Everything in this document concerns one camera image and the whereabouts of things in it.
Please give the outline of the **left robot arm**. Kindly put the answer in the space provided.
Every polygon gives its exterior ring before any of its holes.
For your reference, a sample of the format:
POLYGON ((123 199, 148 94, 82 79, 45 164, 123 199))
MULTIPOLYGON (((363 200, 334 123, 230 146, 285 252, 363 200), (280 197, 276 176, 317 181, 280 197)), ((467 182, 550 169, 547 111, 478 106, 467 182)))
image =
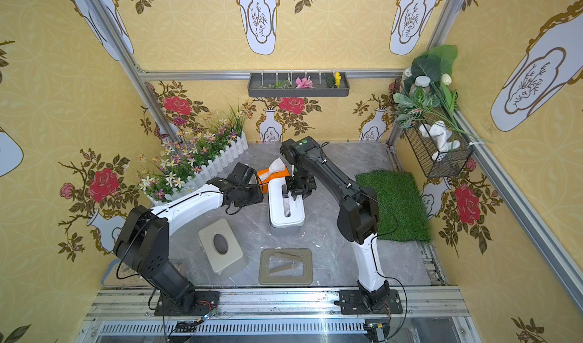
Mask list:
POLYGON ((196 291, 169 259, 169 238, 182 226, 222 206, 241 209, 263 201, 257 171, 241 162, 225 178, 215 177, 204 186, 161 206, 135 206, 115 242, 117 258, 161 293, 156 314, 193 316, 213 308, 216 291, 196 291))

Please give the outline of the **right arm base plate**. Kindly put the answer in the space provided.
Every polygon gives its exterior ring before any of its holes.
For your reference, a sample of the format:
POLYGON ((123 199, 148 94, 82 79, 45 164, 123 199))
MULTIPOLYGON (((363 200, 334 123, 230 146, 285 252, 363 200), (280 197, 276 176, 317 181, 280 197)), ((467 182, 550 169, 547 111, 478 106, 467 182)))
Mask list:
POLYGON ((359 290, 342 290, 334 304, 343 315, 357 314, 403 314, 404 300, 395 289, 366 294, 359 290))

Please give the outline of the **white tissue box lid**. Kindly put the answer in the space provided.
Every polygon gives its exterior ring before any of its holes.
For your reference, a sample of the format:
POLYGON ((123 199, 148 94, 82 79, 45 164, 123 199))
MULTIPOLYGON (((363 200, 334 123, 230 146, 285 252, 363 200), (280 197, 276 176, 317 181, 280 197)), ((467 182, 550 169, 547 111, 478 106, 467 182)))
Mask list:
POLYGON ((268 183, 270 225, 275 229, 302 227, 305 208, 302 196, 293 196, 287 190, 285 178, 275 178, 268 183))

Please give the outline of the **beige tissue box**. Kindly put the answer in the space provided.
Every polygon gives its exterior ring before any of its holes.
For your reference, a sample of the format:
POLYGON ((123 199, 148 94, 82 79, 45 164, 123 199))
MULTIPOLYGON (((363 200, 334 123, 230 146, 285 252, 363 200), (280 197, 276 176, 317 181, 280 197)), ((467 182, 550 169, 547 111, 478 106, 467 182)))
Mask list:
POLYGON ((248 265, 230 224, 220 219, 198 232, 211 268, 220 279, 228 279, 248 265))

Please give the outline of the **grey tissue box base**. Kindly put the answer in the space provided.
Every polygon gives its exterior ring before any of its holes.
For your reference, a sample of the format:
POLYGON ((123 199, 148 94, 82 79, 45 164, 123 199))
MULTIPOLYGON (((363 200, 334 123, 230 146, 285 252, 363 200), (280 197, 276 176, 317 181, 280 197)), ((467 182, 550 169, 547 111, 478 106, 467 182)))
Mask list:
POLYGON ((285 237, 296 235, 302 230, 302 225, 279 226, 270 223, 270 231, 272 235, 285 237))

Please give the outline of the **blue tissue paper pack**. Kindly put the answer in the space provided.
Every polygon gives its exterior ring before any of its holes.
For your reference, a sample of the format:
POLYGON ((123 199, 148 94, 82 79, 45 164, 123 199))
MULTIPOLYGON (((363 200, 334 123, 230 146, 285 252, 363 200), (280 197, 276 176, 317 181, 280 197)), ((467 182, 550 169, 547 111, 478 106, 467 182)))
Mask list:
POLYGON ((283 205, 283 212, 286 218, 291 216, 291 204, 290 204, 290 198, 289 196, 285 196, 282 199, 282 205, 283 205))

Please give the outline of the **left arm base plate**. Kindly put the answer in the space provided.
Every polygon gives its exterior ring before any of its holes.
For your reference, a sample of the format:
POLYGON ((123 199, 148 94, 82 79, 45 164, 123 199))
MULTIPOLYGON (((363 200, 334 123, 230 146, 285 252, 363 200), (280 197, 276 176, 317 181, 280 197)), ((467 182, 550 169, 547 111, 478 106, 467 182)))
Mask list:
POLYGON ((174 301, 165 294, 159 298, 154 311, 155 317, 202 317, 218 306, 218 291, 188 292, 185 297, 174 301))

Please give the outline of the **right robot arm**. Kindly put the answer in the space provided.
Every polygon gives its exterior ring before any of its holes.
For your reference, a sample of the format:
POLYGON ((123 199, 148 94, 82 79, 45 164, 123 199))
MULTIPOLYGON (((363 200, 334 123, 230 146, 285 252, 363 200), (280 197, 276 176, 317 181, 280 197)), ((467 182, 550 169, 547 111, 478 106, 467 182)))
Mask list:
POLYGON ((285 179, 287 191, 293 198, 305 199, 317 189, 320 182, 336 199, 339 214, 337 228, 352 244, 358 268, 358 288, 373 305, 390 294, 390 284, 382 277, 378 254, 380 211, 377 193, 363 188, 347 176, 324 153, 323 145, 311 137, 300 141, 288 139, 279 149, 293 168, 285 179))

